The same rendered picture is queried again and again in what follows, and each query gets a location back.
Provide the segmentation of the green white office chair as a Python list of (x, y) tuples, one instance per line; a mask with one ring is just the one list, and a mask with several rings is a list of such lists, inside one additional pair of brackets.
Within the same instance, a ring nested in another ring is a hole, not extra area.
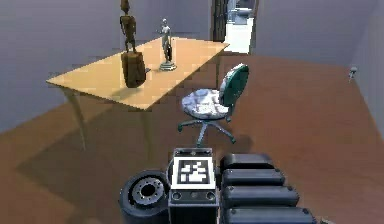
[(209, 126), (214, 126), (235, 143), (235, 137), (221, 127), (218, 121), (231, 121), (236, 102), (247, 85), (249, 73), (249, 66), (239, 63), (226, 73), (219, 89), (202, 88), (183, 97), (181, 108), (185, 114), (192, 117), (192, 120), (179, 123), (177, 130), (181, 132), (184, 126), (201, 124), (196, 140), (197, 147), (202, 146), (204, 134)]

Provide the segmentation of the light wooden table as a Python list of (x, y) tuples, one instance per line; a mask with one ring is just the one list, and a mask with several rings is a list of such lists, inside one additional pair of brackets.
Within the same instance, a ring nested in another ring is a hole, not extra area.
[(47, 80), (49, 84), (60, 87), (72, 104), (83, 147), (87, 146), (87, 134), (77, 94), (94, 96), (140, 110), (144, 125), (144, 144), (150, 151), (153, 148), (149, 122), (150, 108), (207, 62), (212, 59), (218, 61), (220, 54), (228, 46), (222, 42), (181, 37), (174, 37), (172, 45), (174, 47), (172, 59), (176, 64), (176, 69), (173, 71), (159, 69), (161, 63), (159, 38), (137, 47), (143, 54), (144, 63), (150, 69), (146, 81), (137, 88), (128, 88), (125, 85), (119, 53)]

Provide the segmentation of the brown wooden figure statue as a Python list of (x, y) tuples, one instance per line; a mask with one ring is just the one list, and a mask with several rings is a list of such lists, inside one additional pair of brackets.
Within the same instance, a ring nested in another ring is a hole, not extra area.
[(128, 88), (137, 88), (146, 81), (143, 55), (136, 50), (136, 20), (129, 14), (129, 0), (121, 0), (120, 8), (124, 14), (120, 17), (120, 27), (125, 36), (125, 52), (121, 55), (125, 84)]

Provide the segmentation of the dark wooden room door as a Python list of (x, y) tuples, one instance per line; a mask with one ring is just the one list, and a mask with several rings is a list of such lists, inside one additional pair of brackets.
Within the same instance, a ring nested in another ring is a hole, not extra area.
[(210, 37), (214, 42), (223, 42), (226, 36), (228, 0), (212, 0)]

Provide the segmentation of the grey metal figure statue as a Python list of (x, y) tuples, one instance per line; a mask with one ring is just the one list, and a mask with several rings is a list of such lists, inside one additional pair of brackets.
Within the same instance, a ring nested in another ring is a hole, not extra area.
[(169, 27), (166, 18), (162, 19), (161, 30), (159, 33), (162, 35), (162, 49), (165, 58), (165, 61), (160, 64), (160, 70), (175, 70), (176, 65), (172, 61), (171, 28)]

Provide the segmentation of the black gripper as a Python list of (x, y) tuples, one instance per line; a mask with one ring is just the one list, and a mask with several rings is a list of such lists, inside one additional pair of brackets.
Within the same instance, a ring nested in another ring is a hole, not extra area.
[(123, 224), (169, 224), (170, 186), (164, 172), (142, 171), (121, 188), (119, 206)]

